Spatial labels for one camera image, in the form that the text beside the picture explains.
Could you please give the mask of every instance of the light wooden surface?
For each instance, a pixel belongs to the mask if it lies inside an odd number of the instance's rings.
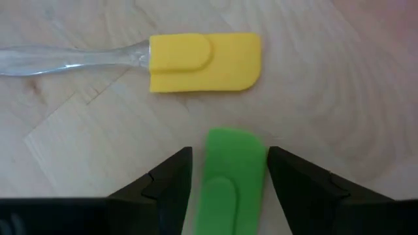
[[[413,0],[2,0],[0,46],[107,49],[152,34],[253,31],[263,75],[241,93],[148,92],[136,68],[0,78],[0,196],[105,196],[238,127],[393,198],[418,197]],[[289,234],[266,177],[260,234]]]

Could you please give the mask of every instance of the silicone spatula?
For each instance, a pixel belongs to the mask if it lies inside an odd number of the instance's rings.
[[[256,235],[265,168],[266,148],[257,137],[211,130],[195,235]]]
[[[132,46],[96,52],[47,46],[0,49],[0,75],[92,65],[144,67],[151,74],[151,92],[239,91],[259,77],[261,40],[254,33],[186,33],[155,35]]]

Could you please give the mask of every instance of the clear plastic handle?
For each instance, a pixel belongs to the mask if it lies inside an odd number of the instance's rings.
[[[30,76],[94,65],[129,65],[148,68],[148,40],[124,48],[83,51],[48,46],[0,49],[0,75]]]

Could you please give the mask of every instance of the yellow silicone spatula head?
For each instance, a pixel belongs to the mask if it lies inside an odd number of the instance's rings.
[[[261,40],[254,33],[150,37],[150,91],[240,91],[261,70]]]

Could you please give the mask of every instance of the wood grain surface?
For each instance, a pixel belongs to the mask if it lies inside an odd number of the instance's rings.
[[[1,0],[0,47],[109,49],[153,34],[252,31],[263,74],[239,93],[151,94],[140,68],[0,77],[0,196],[105,196],[237,127],[393,198],[418,197],[414,0]],[[290,234],[266,177],[259,234]]]

